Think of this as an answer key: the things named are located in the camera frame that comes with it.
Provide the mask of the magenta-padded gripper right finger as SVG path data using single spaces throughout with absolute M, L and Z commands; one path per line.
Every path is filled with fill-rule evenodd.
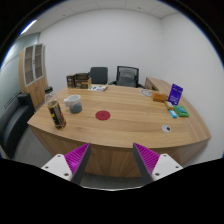
M 140 144 L 133 144 L 133 155 L 145 185 L 182 169 L 168 154 L 158 154 Z

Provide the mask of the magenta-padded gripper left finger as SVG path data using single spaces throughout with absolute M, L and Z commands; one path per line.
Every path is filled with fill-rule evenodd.
M 85 173 L 90 155 L 91 144 L 87 143 L 66 155 L 56 154 L 42 169 L 79 185 Z

